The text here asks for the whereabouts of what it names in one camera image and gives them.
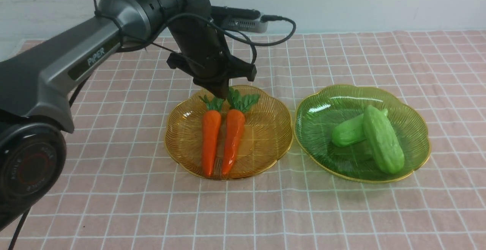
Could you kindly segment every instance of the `yellow glass plate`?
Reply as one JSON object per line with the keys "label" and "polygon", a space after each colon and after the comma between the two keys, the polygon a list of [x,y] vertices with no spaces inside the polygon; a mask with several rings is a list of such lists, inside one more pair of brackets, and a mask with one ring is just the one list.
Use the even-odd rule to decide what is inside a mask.
{"label": "yellow glass plate", "polygon": [[[360,115],[370,104],[388,109],[406,160],[397,174],[378,169],[366,141],[344,148],[331,142],[334,127]],[[365,183],[398,181],[430,157],[429,132],[423,118],[391,93],[376,87],[332,85],[302,100],[295,113],[294,134],[300,147],[323,169],[344,179]]]}
{"label": "yellow glass plate", "polygon": [[203,175],[201,167],[201,121],[207,111],[199,96],[214,96],[205,89],[180,103],[169,115],[165,147],[169,155],[189,173],[207,179],[243,179],[253,177],[272,167],[282,158],[293,142],[290,111],[279,100],[250,85],[233,86],[245,94],[260,94],[260,100],[246,113],[245,132],[241,138],[238,157],[227,177],[221,176],[221,163],[226,137],[226,114],[229,104],[222,107],[222,125],[218,135],[218,150],[213,177]]}

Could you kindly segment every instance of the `orange carrot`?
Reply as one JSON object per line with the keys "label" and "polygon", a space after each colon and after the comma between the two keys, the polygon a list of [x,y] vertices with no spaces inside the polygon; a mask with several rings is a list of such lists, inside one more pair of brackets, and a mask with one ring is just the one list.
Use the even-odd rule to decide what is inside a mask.
{"label": "orange carrot", "polygon": [[228,102],[231,106],[226,116],[226,141],[222,157],[222,175],[228,175],[238,156],[241,137],[245,131],[245,113],[258,103],[260,94],[241,96],[238,90],[229,88]]}
{"label": "orange carrot", "polygon": [[218,133],[221,127],[221,107],[223,100],[214,98],[209,100],[208,96],[199,97],[206,104],[208,111],[204,113],[202,120],[203,130],[203,151],[202,151],[202,166],[203,174],[206,177],[211,177],[214,168],[214,160],[216,158],[216,148]]}

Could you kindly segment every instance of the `robotic arm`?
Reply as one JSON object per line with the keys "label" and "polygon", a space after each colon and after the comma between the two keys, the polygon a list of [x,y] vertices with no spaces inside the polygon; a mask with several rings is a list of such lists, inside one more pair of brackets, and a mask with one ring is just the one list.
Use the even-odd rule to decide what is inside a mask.
{"label": "robotic arm", "polygon": [[[229,79],[255,79],[255,46],[283,43],[296,28],[288,18],[211,6],[210,0],[94,1],[93,18],[0,62],[0,231],[57,181],[66,158],[60,131],[74,131],[73,99],[67,96],[109,56],[144,49],[168,28],[181,51],[172,51],[169,67],[226,98]],[[279,42],[254,43],[228,33],[263,33],[276,20],[293,24]],[[252,63],[231,55],[225,35],[252,46]]]}

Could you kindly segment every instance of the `black cable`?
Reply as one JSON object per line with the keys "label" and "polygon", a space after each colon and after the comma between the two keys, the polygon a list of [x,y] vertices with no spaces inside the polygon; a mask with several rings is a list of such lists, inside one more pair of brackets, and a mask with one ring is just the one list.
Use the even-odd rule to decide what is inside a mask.
{"label": "black cable", "polygon": [[14,236],[12,237],[12,240],[10,241],[10,246],[8,247],[8,250],[14,250],[15,243],[17,242],[17,238],[21,233],[22,226],[24,225],[24,222],[29,212],[30,212],[30,208],[26,212],[24,212],[24,214],[22,214],[21,221],[19,221],[19,224],[17,225],[17,229],[15,229],[15,233]]}
{"label": "black cable", "polygon": [[152,44],[153,41],[156,40],[156,38],[161,34],[161,32],[163,32],[163,30],[165,30],[168,27],[168,25],[170,23],[172,23],[175,20],[180,19],[180,18],[196,18],[198,20],[201,20],[201,21],[207,23],[208,25],[210,25],[215,30],[221,32],[222,34],[226,35],[227,37],[232,38],[233,40],[239,41],[243,44],[254,45],[254,46],[276,46],[278,44],[282,44],[282,43],[286,42],[287,40],[289,40],[293,36],[293,34],[295,33],[295,30],[297,29],[297,24],[295,23],[295,21],[291,20],[290,18],[286,18],[286,17],[283,17],[283,16],[277,16],[277,15],[264,15],[261,18],[262,22],[287,21],[287,22],[292,24],[292,30],[290,31],[290,34],[288,34],[286,37],[284,37],[281,40],[278,40],[278,41],[275,41],[275,42],[270,42],[270,43],[257,43],[257,42],[252,42],[252,41],[248,41],[248,40],[244,40],[244,39],[241,39],[239,37],[236,37],[235,35],[229,33],[227,30],[220,28],[218,25],[212,23],[211,21],[209,21],[208,19],[206,19],[206,18],[204,18],[200,15],[197,15],[197,14],[194,14],[194,13],[179,13],[179,14],[176,14],[175,16],[172,16],[171,18],[169,18],[167,20],[167,22],[165,22],[163,25],[161,25],[159,30],[156,32],[156,34],[154,34],[145,43],[138,45],[138,46],[121,48],[121,49],[118,49],[118,51],[119,52],[138,51],[140,49],[145,48],[146,46],[149,46],[150,44]]}
{"label": "black cable", "polygon": [[[237,32],[237,33],[243,35],[243,37],[245,37],[245,39],[248,42],[251,42],[251,39],[246,34],[240,32],[239,30],[232,30],[232,32]],[[253,65],[257,61],[257,48],[252,44],[250,45],[250,48],[251,48],[251,53],[252,53],[252,59],[251,59],[250,65]]]}
{"label": "black cable", "polygon": [[81,89],[85,86],[86,82],[88,81],[90,77],[88,76],[83,82],[81,82],[78,87],[74,90],[73,95],[69,99],[69,107],[71,108],[74,104],[74,101],[76,100],[76,97],[78,97],[79,92]]}

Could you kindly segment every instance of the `cucumber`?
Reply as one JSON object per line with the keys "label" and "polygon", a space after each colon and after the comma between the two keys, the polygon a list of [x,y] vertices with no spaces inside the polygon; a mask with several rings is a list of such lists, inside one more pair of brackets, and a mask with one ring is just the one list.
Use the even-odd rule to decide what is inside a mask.
{"label": "cucumber", "polygon": [[390,120],[380,110],[368,106],[363,113],[363,131],[378,168],[396,174],[405,165],[405,155]]}
{"label": "cucumber", "polygon": [[[388,110],[382,110],[382,113],[387,116]],[[337,125],[333,129],[331,140],[333,144],[339,147],[346,147],[352,144],[364,141],[366,136],[363,131],[363,114],[360,114],[352,119],[346,120]]]}

